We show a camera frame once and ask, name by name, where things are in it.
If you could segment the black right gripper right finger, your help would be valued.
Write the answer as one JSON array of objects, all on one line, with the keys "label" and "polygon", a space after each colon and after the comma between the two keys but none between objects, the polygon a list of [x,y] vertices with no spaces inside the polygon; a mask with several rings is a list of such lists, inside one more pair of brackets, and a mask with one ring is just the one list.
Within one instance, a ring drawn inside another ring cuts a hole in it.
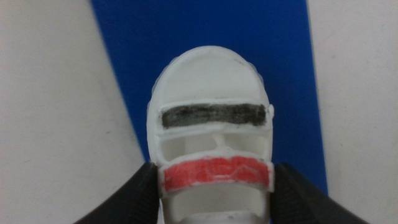
[{"label": "black right gripper right finger", "polygon": [[270,206],[274,224],[367,224],[288,163],[275,166],[275,190]]}]

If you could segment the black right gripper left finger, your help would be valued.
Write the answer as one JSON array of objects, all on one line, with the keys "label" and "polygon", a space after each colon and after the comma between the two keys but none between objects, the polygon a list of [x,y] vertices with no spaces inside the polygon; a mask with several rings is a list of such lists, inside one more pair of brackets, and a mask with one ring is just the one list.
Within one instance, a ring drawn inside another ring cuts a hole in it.
[{"label": "black right gripper left finger", "polygon": [[77,224],[156,224],[159,212],[157,166],[146,162],[109,199]]}]

